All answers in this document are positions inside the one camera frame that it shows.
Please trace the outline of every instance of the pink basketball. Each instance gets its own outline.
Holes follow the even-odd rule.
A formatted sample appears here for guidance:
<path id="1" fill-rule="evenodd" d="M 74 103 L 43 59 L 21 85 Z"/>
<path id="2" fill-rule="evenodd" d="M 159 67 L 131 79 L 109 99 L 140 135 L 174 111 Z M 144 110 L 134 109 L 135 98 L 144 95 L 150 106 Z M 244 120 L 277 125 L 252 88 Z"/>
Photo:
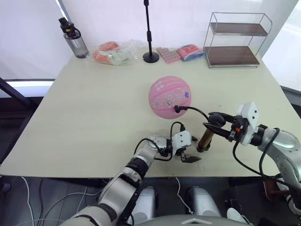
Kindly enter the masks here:
<path id="1" fill-rule="evenodd" d="M 175 76 L 163 77 L 151 86 L 149 103 L 156 115 L 164 119 L 178 118 L 186 111 L 176 113 L 174 106 L 190 106 L 190 88 L 183 79 Z"/>

